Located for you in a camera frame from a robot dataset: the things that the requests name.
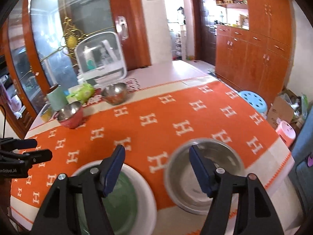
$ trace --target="glass cabinet door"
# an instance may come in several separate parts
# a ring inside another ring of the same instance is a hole
[[[38,114],[44,106],[45,100],[35,75],[31,70],[26,53],[22,27],[22,1],[18,1],[8,18],[9,46],[19,83]],[[13,83],[19,85],[16,79],[13,79]]]
[[[78,66],[74,55],[77,39],[66,38],[65,21],[70,19],[79,34],[116,32],[110,1],[31,0],[30,4],[34,41],[49,83],[58,83],[63,90],[77,85]]]

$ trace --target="screw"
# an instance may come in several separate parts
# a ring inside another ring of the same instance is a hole
[[[248,175],[248,178],[250,178],[251,180],[256,180],[257,179],[256,174],[253,174],[253,173],[250,173]]]
[[[58,176],[58,179],[59,180],[63,180],[66,178],[66,175],[64,173],[61,173],[59,176]]]
[[[97,167],[91,168],[90,169],[90,173],[91,174],[96,174],[99,171],[99,169]]]
[[[217,169],[216,169],[216,172],[217,172],[218,174],[224,174],[224,173],[225,173],[225,170],[224,170],[223,168],[217,168]]]

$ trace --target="metal bowl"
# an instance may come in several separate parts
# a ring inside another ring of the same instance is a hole
[[[187,212],[206,215],[212,199],[201,191],[190,164],[189,148],[192,145],[197,145],[204,157],[210,158],[216,167],[222,167],[233,175],[244,175],[245,168],[239,155],[231,147],[214,139],[190,140],[171,155],[164,172],[168,195],[176,205]]]
[[[128,91],[125,83],[113,83],[106,86],[101,95],[105,101],[111,105],[121,104],[126,100]]]
[[[67,128],[76,128],[83,120],[83,106],[79,101],[67,104],[57,116],[58,122]]]

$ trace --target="cardboard box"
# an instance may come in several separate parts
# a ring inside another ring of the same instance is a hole
[[[297,98],[297,95],[295,95],[289,89],[285,89],[284,91],[279,93],[278,96],[276,96],[272,107],[270,108],[269,112],[267,113],[267,121],[270,123],[270,125],[274,129],[277,128],[278,123],[281,120],[284,120],[290,124],[292,121],[292,118],[294,116],[295,111],[293,110],[293,108],[290,107],[289,103],[287,103],[285,101],[285,99],[280,97],[283,93],[288,94],[288,96],[290,97],[290,99],[292,101],[293,101],[293,99]]]

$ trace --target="blue plastic stool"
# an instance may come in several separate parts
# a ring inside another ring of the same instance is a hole
[[[241,91],[239,95],[249,103],[258,113],[266,113],[267,105],[263,98],[251,91]]]

